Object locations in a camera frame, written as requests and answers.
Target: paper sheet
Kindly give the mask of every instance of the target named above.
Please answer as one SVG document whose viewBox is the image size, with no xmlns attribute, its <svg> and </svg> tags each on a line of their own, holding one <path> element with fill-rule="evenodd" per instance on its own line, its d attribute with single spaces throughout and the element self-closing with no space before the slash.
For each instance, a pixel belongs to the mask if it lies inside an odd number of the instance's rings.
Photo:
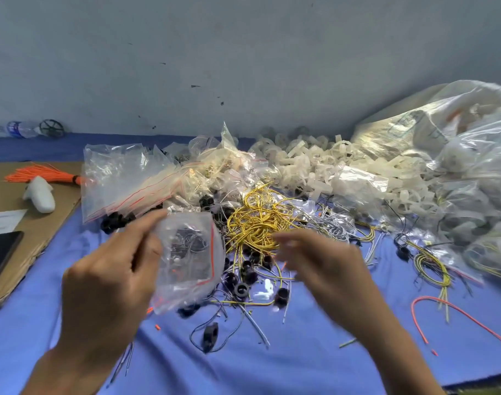
<svg viewBox="0 0 501 395">
<path fill-rule="evenodd" d="M 20 223 L 27 209 L 17 211 L 0 212 L 0 234 L 10 233 Z"/>
</svg>

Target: orange wire tip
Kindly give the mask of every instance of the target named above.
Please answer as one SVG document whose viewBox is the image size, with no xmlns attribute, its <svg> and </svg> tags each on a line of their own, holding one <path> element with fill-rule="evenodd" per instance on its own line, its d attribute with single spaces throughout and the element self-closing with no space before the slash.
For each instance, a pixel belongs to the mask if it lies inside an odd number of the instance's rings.
<svg viewBox="0 0 501 395">
<path fill-rule="evenodd" d="M 60 171 L 49 164 L 48 166 L 45 166 L 36 163 L 16 169 L 14 173 L 5 177 L 5 181 L 27 183 L 37 176 L 43 177 L 47 182 L 74 183 L 78 185 L 81 183 L 80 176 L 78 175 L 72 175 L 70 173 Z"/>
<path fill-rule="evenodd" d="M 429 299 L 431 301 L 437 301 L 437 302 L 442 302 L 443 304 L 445 305 L 448 305 L 448 306 L 451 306 L 453 309 L 461 312 L 464 316 L 466 316 L 467 318 L 469 318 L 471 321 L 473 321 L 473 323 L 479 325 L 480 327 L 482 327 L 483 329 L 485 329 L 486 331 L 488 331 L 490 334 L 492 334 L 493 336 L 495 336 L 497 339 L 501 340 L 501 336 L 493 331 L 491 331 L 487 326 L 485 326 L 484 324 L 482 324 L 481 322 L 477 321 L 475 318 L 471 317 L 468 313 L 464 312 L 464 310 L 462 310 L 461 308 L 453 305 L 451 302 L 448 302 L 444 299 L 441 299 L 441 298 L 436 298 L 436 297 L 429 297 L 428 295 L 423 295 L 422 297 L 418 297 L 418 298 L 415 298 L 412 302 L 412 316 L 413 316 L 413 322 L 415 323 L 415 326 L 417 327 L 417 330 L 418 332 L 420 333 L 420 336 L 422 337 L 422 339 L 424 340 L 424 343 L 425 344 L 429 344 L 428 340 L 426 339 L 426 336 L 424 335 L 424 333 L 422 332 L 422 330 L 420 329 L 420 326 L 418 325 L 418 322 L 417 322 L 417 318 L 415 316 L 415 304 L 419 301 L 423 301 L 423 300 L 426 300 L 426 299 Z M 431 350 L 431 353 L 434 354 L 435 356 L 438 356 L 437 352 L 435 352 L 433 349 Z"/>
</svg>

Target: right hand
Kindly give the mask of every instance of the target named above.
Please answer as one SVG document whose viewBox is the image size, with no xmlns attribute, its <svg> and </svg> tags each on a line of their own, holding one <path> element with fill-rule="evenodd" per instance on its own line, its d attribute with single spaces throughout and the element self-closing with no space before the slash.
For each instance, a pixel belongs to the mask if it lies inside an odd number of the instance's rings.
<svg viewBox="0 0 501 395">
<path fill-rule="evenodd" d="M 279 243 L 276 259 L 286 261 L 327 315 L 361 342 L 372 337 L 374 326 L 396 319 L 357 246 L 307 229 L 274 238 Z"/>
</svg>

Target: gray wall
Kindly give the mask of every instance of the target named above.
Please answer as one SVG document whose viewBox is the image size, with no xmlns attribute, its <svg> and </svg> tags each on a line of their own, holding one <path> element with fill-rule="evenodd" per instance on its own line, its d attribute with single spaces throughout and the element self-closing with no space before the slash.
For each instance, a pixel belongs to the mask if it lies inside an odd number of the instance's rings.
<svg viewBox="0 0 501 395">
<path fill-rule="evenodd" d="M 501 84 L 501 0 L 0 0 L 0 123 L 335 134 L 462 78 Z"/>
</svg>

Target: red wire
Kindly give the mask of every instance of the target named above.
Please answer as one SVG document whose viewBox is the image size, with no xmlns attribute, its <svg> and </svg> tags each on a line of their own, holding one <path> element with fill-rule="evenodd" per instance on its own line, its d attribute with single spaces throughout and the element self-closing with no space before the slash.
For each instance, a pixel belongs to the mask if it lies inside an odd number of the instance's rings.
<svg viewBox="0 0 501 395">
<path fill-rule="evenodd" d="M 422 336 L 422 339 L 424 340 L 424 342 L 426 344 L 429 344 L 428 340 L 426 339 L 426 336 L 424 335 L 424 333 L 422 332 L 422 330 L 420 329 L 420 326 L 418 325 L 418 322 L 417 322 L 417 318 L 415 317 L 415 304 L 419 301 L 423 301 L 425 299 L 429 299 L 431 301 L 437 301 L 437 302 L 442 302 L 448 306 L 451 306 L 453 309 L 461 312 L 464 316 L 466 316 L 467 318 L 469 318 L 470 320 L 473 321 L 473 323 L 477 323 L 479 326 L 481 326 L 483 329 L 485 329 L 486 331 L 488 331 L 490 334 L 492 334 L 493 336 L 497 337 L 498 339 L 501 340 L 501 336 L 493 331 L 491 331 L 487 326 L 485 326 L 484 324 L 478 322 L 476 319 L 474 319 L 473 317 L 471 317 L 468 313 L 464 312 L 464 310 L 462 310 L 461 308 L 453 305 L 451 302 L 448 302 L 448 301 L 445 301 L 444 299 L 440 299 L 440 298 L 435 298 L 435 297 L 429 297 L 427 295 L 424 295 L 422 297 L 418 297 L 418 298 L 415 298 L 412 302 L 412 316 L 413 316 L 413 321 L 415 323 L 415 325 L 417 326 L 417 330 L 418 332 L 420 333 L 420 335 Z M 433 349 L 431 350 L 431 353 L 433 353 L 435 356 L 438 356 L 437 352 L 435 352 Z"/>
</svg>

